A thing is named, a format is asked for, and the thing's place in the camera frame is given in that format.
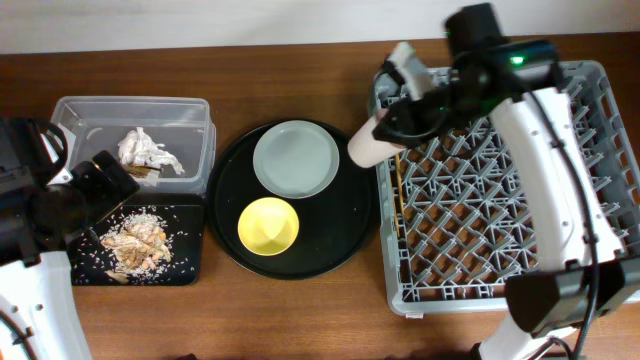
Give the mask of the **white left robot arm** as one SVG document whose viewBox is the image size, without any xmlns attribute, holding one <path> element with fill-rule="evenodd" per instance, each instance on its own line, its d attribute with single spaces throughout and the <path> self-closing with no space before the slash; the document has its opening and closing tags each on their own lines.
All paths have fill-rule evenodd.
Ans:
<svg viewBox="0 0 640 360">
<path fill-rule="evenodd" d="M 1 121 L 1 356 L 88 359 L 72 291 L 68 245 L 139 186 L 101 151 L 67 172 L 58 126 Z"/>
</svg>

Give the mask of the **pink plastic cup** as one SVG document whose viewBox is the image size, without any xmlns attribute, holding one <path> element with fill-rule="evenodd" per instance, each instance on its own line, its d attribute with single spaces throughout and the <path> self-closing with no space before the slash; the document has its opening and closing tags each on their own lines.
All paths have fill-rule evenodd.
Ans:
<svg viewBox="0 0 640 360">
<path fill-rule="evenodd" d="M 386 115 L 383 109 L 372 115 L 348 142 L 351 160 L 361 168 L 371 168 L 406 150 L 403 145 L 376 140 L 373 130 Z"/>
</svg>

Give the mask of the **gold foil wrapper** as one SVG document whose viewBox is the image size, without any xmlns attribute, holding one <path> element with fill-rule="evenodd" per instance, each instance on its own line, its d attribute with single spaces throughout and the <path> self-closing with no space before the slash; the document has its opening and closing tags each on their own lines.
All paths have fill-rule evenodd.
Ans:
<svg viewBox="0 0 640 360">
<path fill-rule="evenodd" d="M 140 179 L 149 178 L 149 177 L 158 177 L 161 173 L 160 168 L 154 168 L 149 166 L 124 165 L 123 168 L 132 177 L 140 178 Z"/>
</svg>

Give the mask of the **yellow bowl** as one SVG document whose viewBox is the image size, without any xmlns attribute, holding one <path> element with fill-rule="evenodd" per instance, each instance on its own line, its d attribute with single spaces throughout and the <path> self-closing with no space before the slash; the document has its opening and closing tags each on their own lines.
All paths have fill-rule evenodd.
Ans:
<svg viewBox="0 0 640 360">
<path fill-rule="evenodd" d="M 296 241 L 300 229 L 295 209 L 286 201 L 264 197 L 240 214 L 237 232 L 242 245 L 259 256 L 276 256 Z"/>
</svg>

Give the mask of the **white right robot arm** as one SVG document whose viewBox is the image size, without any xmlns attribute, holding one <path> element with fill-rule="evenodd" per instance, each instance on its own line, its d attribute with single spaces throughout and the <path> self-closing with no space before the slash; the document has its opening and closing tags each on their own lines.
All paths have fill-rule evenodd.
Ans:
<svg viewBox="0 0 640 360">
<path fill-rule="evenodd" d="M 472 359 L 572 359 L 639 297 L 639 170 L 606 73 L 505 37 L 488 3 L 445 23 L 447 68 L 401 42 L 370 91 L 387 301 L 507 314 Z"/>
</svg>

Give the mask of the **white tissue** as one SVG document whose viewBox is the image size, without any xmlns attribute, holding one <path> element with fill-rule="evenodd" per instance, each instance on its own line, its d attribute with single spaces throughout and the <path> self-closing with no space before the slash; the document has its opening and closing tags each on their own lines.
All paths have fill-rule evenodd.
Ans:
<svg viewBox="0 0 640 360">
<path fill-rule="evenodd" d="M 122 166 L 124 165 L 141 165 L 154 168 L 160 168 L 161 173 L 158 177 L 135 178 L 136 180 L 146 183 L 148 186 L 157 186 L 163 176 L 163 168 L 170 167 L 177 176 L 185 173 L 183 165 L 177 157 L 170 152 L 164 150 L 165 145 L 156 143 L 144 131 L 143 127 L 137 127 L 131 130 L 123 140 L 118 143 L 118 158 Z"/>
</svg>

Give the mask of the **wooden chopstick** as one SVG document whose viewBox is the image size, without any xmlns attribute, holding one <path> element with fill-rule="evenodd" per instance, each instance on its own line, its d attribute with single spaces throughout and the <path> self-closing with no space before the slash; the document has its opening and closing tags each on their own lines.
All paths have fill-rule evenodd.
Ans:
<svg viewBox="0 0 640 360">
<path fill-rule="evenodd" d="M 398 193 L 398 200 L 397 200 L 396 213 L 395 213 L 395 226 L 396 226 L 397 236 L 401 237 L 402 227 L 400 225 L 400 222 L 404 218 L 404 196 L 403 196 L 403 189 L 402 189 L 402 177 L 400 173 L 401 159 L 398 154 L 394 156 L 394 163 L 395 163 L 395 179 L 396 179 L 397 193 Z"/>
</svg>

